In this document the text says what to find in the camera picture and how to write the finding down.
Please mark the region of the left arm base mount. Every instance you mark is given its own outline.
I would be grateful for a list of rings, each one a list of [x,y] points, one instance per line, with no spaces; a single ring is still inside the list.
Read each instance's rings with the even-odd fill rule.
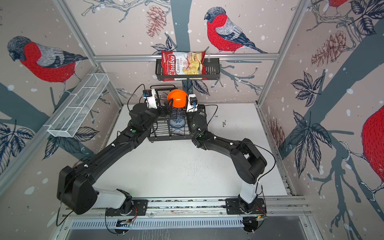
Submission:
[[[145,216],[148,203],[149,201],[145,199],[138,199],[138,200],[133,199],[126,203],[123,203],[123,205],[118,209],[107,208],[106,216],[107,217]]]

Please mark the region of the black wire dish rack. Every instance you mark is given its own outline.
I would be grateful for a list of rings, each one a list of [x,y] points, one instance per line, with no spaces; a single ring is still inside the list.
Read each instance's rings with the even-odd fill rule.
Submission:
[[[156,141],[191,140],[194,127],[192,120],[196,114],[207,116],[206,106],[200,104],[195,94],[187,94],[175,85],[152,85],[143,91],[145,103],[157,106],[161,115],[151,128],[148,140]]]

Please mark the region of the orange plastic bowl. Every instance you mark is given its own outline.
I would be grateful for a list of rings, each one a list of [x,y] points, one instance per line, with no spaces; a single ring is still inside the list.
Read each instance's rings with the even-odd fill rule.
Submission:
[[[173,108],[182,109],[187,106],[188,95],[183,90],[175,89],[170,91],[167,96],[167,102]]]

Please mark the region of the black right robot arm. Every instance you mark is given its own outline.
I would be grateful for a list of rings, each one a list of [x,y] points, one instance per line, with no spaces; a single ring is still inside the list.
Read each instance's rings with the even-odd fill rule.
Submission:
[[[187,113],[188,128],[194,145],[205,151],[214,151],[231,158],[237,174],[242,179],[238,196],[239,211],[250,214],[256,204],[258,180],[264,173],[267,161],[247,138],[233,141],[221,138],[208,130],[205,113]]]

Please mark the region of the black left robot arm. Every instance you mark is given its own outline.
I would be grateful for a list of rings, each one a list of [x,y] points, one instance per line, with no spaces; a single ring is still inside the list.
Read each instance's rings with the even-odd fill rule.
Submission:
[[[59,173],[57,198],[76,214],[93,208],[101,191],[93,184],[116,161],[136,149],[151,134],[151,128],[161,115],[160,109],[140,103],[130,111],[131,120],[117,138],[87,163],[71,168],[66,166]]]

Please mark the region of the blue floral ceramic bowl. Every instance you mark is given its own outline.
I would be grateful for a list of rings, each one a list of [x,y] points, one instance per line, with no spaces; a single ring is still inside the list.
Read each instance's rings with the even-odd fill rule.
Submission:
[[[174,119],[170,119],[169,123],[173,129],[182,129],[186,125],[186,120],[183,116],[176,116]]]

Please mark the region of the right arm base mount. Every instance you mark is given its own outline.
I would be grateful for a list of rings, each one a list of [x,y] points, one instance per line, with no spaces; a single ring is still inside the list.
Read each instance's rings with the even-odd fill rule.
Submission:
[[[256,198],[250,204],[242,198],[225,199],[225,207],[228,215],[266,215],[266,204],[264,199]]]

